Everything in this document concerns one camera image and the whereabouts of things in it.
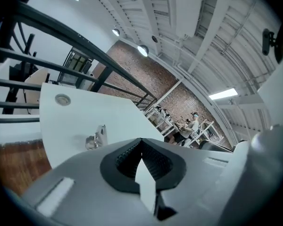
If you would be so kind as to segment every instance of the wooden floor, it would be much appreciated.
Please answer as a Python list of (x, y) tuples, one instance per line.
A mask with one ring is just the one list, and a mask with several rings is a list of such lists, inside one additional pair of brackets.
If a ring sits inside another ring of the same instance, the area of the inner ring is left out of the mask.
[(18, 195), (50, 169), (41, 140), (0, 146), (0, 180)]

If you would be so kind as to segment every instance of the person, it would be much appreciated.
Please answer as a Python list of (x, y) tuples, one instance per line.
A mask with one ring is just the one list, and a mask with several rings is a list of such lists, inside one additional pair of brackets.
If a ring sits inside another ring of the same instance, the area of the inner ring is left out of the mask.
[(189, 138), (189, 136), (192, 134), (195, 134), (198, 131), (198, 118), (199, 115), (197, 112), (191, 113), (193, 115), (193, 120), (189, 122), (189, 124), (179, 124), (176, 123), (176, 126), (178, 126), (179, 132), (175, 133), (171, 139), (169, 140), (169, 143), (176, 145), (177, 143), (181, 142), (182, 140), (185, 140)]

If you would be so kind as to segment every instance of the brick wall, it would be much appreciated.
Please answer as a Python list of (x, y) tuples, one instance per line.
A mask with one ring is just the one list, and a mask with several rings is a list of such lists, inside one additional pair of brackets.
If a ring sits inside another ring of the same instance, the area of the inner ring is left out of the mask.
[[(127, 45), (126, 43), (118, 41), (110, 48), (108, 55), (126, 69), (158, 99), (176, 84), (177, 80), (175, 76), (173, 76), (169, 71), (164, 69), (160, 64), (152, 59), (142, 56), (137, 49)], [(94, 76), (97, 78), (104, 68), (104, 65), (99, 64), (93, 71)], [(107, 82), (140, 96), (145, 95), (145, 93), (139, 88), (114, 72), (108, 77)], [(140, 100), (138, 97), (104, 86), (100, 88), (99, 93)], [(177, 122), (184, 122), (187, 118), (191, 118), (192, 112), (199, 113), (200, 123), (204, 119), (215, 121), (214, 117), (203, 103), (200, 102), (197, 97), (183, 84), (180, 84), (176, 89), (174, 89), (170, 95), (168, 95), (160, 103), (160, 105), (167, 109), (173, 120)], [(214, 127), (219, 134), (225, 137), (223, 131), (216, 122)], [(223, 140), (222, 144), (227, 147), (230, 146), (226, 138)]]

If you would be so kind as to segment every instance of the white wall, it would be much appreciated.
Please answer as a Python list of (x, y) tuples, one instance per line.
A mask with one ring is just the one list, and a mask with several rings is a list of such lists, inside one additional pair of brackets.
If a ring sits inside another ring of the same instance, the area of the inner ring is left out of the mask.
[[(107, 52), (117, 41), (117, 37), (111, 31), (115, 21), (98, 0), (79, 0), (79, 2), (75, 0), (29, 0), (28, 5), (77, 31), (104, 52)], [(35, 34), (31, 54), (37, 51), (36, 57), (63, 65), (72, 46), (35, 28), (25, 24), (22, 26), (26, 40), (30, 33)], [(15, 33), (24, 48), (17, 25)], [(13, 39), (11, 46), (19, 51)], [(58, 75), (59, 72), (50, 71), (51, 80), (57, 80)]]

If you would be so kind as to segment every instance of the white table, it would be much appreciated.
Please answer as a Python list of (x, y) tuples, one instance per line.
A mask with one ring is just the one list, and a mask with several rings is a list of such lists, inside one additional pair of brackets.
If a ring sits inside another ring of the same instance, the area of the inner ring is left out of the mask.
[(158, 115), (157, 121), (160, 121), (160, 123), (158, 123), (155, 128), (160, 127), (164, 123), (168, 124), (168, 126), (164, 130), (161, 131), (161, 134), (164, 135), (167, 131), (169, 131), (173, 127), (173, 124), (172, 124), (173, 121), (171, 122), (168, 118), (166, 118), (166, 113), (163, 110), (161, 110), (161, 112), (159, 112), (155, 107), (151, 108), (146, 113), (146, 118), (149, 119), (151, 116), (153, 116), (155, 114)]
[[(55, 96), (65, 94), (71, 104), (61, 106)], [(52, 168), (85, 152), (85, 140), (106, 125), (108, 144), (133, 138), (164, 141), (143, 113), (129, 100), (53, 84), (42, 84), (40, 124), (44, 148)]]

